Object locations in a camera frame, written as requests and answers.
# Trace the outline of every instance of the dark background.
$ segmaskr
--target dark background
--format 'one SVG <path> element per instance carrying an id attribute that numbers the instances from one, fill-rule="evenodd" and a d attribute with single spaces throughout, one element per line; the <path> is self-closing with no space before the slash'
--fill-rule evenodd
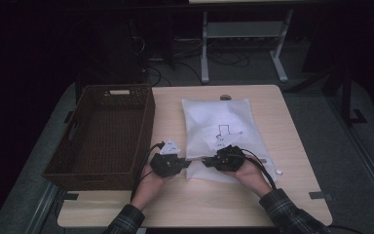
<path id="1" fill-rule="evenodd" d="M 117 27 L 114 25 L 97 31 L 105 18 L 110 19 L 111 15 L 88 18 L 80 14 L 60 13 L 56 10 L 58 8 L 58 1 L 0 1 L 0 208 L 56 102 L 77 76 L 85 77 L 87 74 L 87 83 L 96 83 L 96 80 L 101 83 L 142 82 L 137 73 L 136 58 L 130 53 L 131 46 L 123 50 L 117 44 L 101 40 L 115 35 L 122 42 L 120 45 L 128 45 L 131 41 L 128 34 L 123 33 L 128 30 L 125 26 L 119 26 L 119 31 L 115 32 Z M 186 28 L 182 16 L 173 20 L 176 21 L 169 25 Z M 115 53 L 132 56 L 131 59 L 119 60 L 104 53 L 96 55 L 96 59 L 112 69 L 106 72 L 105 67 L 86 57 L 86 52 L 71 39 L 71 29 L 78 22 L 84 28 L 93 29 L 90 32 L 94 32 L 93 40 L 97 42 L 88 36 L 84 36 L 86 40 L 82 41 L 83 44 L 98 45 L 86 47 L 90 53 L 112 48 Z M 146 27 L 139 29 L 149 31 Z M 79 33 L 89 35 L 85 30 L 79 30 Z M 344 62 L 374 101 L 374 1 L 372 4 L 363 2 L 320 11 L 314 7 L 298 9 L 288 37 L 309 37 L 313 40 L 306 70 L 320 71 L 330 64 Z M 117 62 L 126 65 L 116 67 L 113 64 Z"/>

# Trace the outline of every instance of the gray carpet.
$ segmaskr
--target gray carpet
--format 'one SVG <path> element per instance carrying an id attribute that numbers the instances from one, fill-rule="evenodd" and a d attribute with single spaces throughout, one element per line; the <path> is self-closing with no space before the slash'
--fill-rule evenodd
<path id="1" fill-rule="evenodd" d="M 276 84 L 281 89 L 286 89 L 312 75 L 300 72 L 309 48 L 308 42 L 285 44 L 281 60 L 290 79 L 286 84 L 279 81 L 270 61 L 268 51 L 271 48 L 273 48 L 272 44 L 268 44 L 246 50 L 245 55 L 239 52 L 240 56 L 249 58 L 248 65 L 241 61 L 244 62 L 243 67 L 221 65 L 210 61 L 209 85 Z M 214 50 L 213 57 L 219 59 L 220 56 L 230 61 L 237 58 L 237 55 L 220 54 L 219 51 Z M 149 69 L 150 82 L 154 84 L 158 80 L 159 77 L 156 74 L 159 70 L 164 78 L 157 86 L 201 85 L 199 77 L 185 65 L 188 64 L 200 74 L 200 57 L 194 56 L 178 61 L 182 63 L 177 63 L 175 70 L 171 70 L 165 63 L 152 64 L 155 69 Z M 362 233 L 374 233 L 374 185 L 347 135 L 346 126 L 341 124 L 338 115 L 335 114 L 332 102 L 318 91 L 323 82 L 316 82 L 300 94 L 285 94 L 284 99 L 318 178 L 318 183 L 322 191 L 333 198 L 327 201 L 333 216 L 333 223 L 351 227 Z M 46 188 L 46 181 L 40 178 L 39 174 L 56 148 L 58 138 L 64 128 L 62 120 L 67 112 L 73 109 L 73 103 L 75 103 L 74 89 L 71 86 L 60 100 L 46 130 L 31 153 L 30 160 L 25 165 L 25 172 L 22 172 L 23 175 L 19 178 L 19 182 L 0 214 L 0 233 L 23 233 L 26 230 L 38 206 L 40 193 Z M 374 160 L 374 108 L 366 92 L 356 84 L 353 90 L 353 107 L 359 108 L 369 123 L 354 125 L 348 131 L 355 131 Z M 41 157 L 41 160 L 34 160 L 36 157 Z M 28 191 L 26 194 L 30 198 L 22 197 L 25 191 Z M 63 229 L 59 227 L 56 224 L 56 213 L 60 206 L 61 204 L 54 203 L 49 208 L 51 210 L 48 212 L 40 233 L 99 233 L 101 231 L 98 228 Z M 353 232 L 334 230 L 333 233 Z"/>

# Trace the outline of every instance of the wicker basket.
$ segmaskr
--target wicker basket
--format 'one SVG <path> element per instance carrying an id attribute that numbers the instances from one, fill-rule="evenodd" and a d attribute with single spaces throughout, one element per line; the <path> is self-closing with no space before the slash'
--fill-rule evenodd
<path id="1" fill-rule="evenodd" d="M 131 190 L 154 114 L 151 86 L 88 86 L 43 177 L 68 191 Z"/>

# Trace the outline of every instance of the person's hand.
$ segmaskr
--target person's hand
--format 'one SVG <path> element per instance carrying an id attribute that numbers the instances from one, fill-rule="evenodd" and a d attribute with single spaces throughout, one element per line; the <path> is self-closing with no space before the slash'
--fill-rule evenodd
<path id="1" fill-rule="evenodd" d="M 244 160 L 244 163 L 237 171 L 224 172 L 224 174 L 233 176 L 244 187 L 254 192 L 260 198 L 272 191 L 269 183 L 267 183 L 267 181 L 263 177 L 262 172 L 247 160 Z"/>
<path id="2" fill-rule="evenodd" d="M 153 173 L 150 164 L 145 165 L 141 173 L 142 180 L 138 184 L 135 195 L 131 200 L 131 205 L 135 206 L 140 211 L 144 210 L 145 206 L 157 197 L 160 189 L 172 177 L 173 176 L 160 177 Z"/>

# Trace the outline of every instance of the table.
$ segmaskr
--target table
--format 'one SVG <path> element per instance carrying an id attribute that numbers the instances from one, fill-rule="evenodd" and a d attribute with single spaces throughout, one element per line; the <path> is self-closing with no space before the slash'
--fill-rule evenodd
<path id="1" fill-rule="evenodd" d="M 254 121 L 278 170 L 277 187 L 301 209 L 328 225 L 332 222 L 317 179 L 287 110 L 274 85 L 153 88 L 156 114 L 151 144 L 172 138 L 185 155 L 186 130 L 183 98 L 216 100 L 248 98 Z M 58 217 L 62 227 L 107 226 L 129 202 L 129 191 L 81 191 L 78 199 L 64 201 Z M 185 171 L 170 180 L 162 194 L 144 210 L 143 227 L 267 227 L 274 224 L 258 198 L 239 184 L 186 179 Z"/>

